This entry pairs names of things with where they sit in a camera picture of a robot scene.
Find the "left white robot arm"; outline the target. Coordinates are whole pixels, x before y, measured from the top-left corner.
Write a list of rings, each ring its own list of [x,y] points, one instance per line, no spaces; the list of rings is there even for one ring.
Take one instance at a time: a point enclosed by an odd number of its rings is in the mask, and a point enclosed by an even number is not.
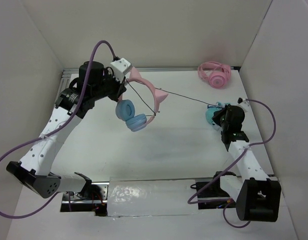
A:
[[[81,65],[79,76],[57,98],[38,139],[19,161],[8,163],[7,171],[44,199],[56,192],[74,192],[80,199],[88,199],[92,195],[90,178],[79,172],[60,176],[51,168],[66,139],[95,102],[103,98],[119,100],[126,91],[126,74],[131,68],[124,58],[115,58],[108,67],[96,61]]]

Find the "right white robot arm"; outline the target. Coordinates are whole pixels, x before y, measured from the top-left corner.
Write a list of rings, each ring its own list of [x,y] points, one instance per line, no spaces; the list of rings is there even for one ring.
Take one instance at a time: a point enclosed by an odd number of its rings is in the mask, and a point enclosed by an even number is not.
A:
[[[212,121],[221,129],[221,140],[234,158],[241,178],[224,173],[212,184],[217,196],[226,193],[235,202],[241,221],[275,222],[278,219],[281,186],[271,180],[258,163],[249,138],[242,131],[244,110],[236,105],[225,105],[213,114]]]

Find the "pink blue cat-ear headphones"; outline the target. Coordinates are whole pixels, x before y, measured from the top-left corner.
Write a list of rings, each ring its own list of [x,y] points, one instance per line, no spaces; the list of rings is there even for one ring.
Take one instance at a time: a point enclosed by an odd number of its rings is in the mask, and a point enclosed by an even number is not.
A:
[[[148,90],[148,97],[143,98],[133,83],[142,85]],[[118,119],[122,120],[127,128],[132,132],[144,129],[150,124],[160,113],[160,105],[168,97],[168,93],[160,88],[155,87],[149,80],[144,79],[139,71],[133,67],[129,75],[125,78],[123,86],[128,90],[132,90],[135,98],[139,98],[138,103],[142,105],[142,110],[136,110],[135,104],[124,95],[118,97],[115,108],[115,114]]]

